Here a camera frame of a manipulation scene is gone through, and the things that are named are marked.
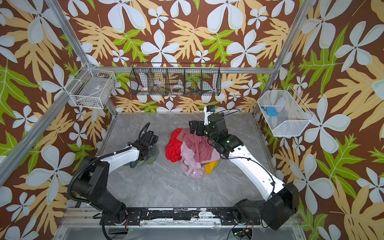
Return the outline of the sage green cloth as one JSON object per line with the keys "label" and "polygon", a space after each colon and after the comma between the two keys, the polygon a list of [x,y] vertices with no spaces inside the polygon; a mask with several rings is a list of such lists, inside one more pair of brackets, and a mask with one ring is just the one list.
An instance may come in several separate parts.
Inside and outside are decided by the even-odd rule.
{"label": "sage green cloth", "polygon": [[151,146],[149,149],[147,149],[148,155],[144,156],[143,159],[138,159],[134,162],[131,162],[128,164],[128,166],[133,169],[136,166],[142,166],[142,165],[152,165],[159,154],[159,150],[157,146]]}

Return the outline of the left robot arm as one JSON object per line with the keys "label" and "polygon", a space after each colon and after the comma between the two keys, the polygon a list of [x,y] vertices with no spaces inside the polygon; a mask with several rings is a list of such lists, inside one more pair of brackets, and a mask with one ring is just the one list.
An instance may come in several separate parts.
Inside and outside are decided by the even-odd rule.
{"label": "left robot arm", "polygon": [[85,157],[68,185],[71,200],[86,203],[99,210],[113,223],[127,220],[126,205],[115,198],[107,189],[109,174],[120,167],[135,168],[155,158],[158,136],[153,131],[139,134],[133,143],[121,150],[99,157]]}

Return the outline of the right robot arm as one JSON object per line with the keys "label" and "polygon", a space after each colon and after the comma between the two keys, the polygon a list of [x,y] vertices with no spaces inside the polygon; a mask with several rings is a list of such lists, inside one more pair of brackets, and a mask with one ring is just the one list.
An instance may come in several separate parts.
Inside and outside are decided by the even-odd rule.
{"label": "right robot arm", "polygon": [[299,191],[275,177],[249,152],[235,135],[229,134],[223,113],[205,113],[203,121],[190,121],[190,133],[207,137],[209,145],[221,158],[235,164],[262,194],[262,200],[244,199],[232,207],[238,224],[254,222],[264,228],[278,230],[299,208]]}

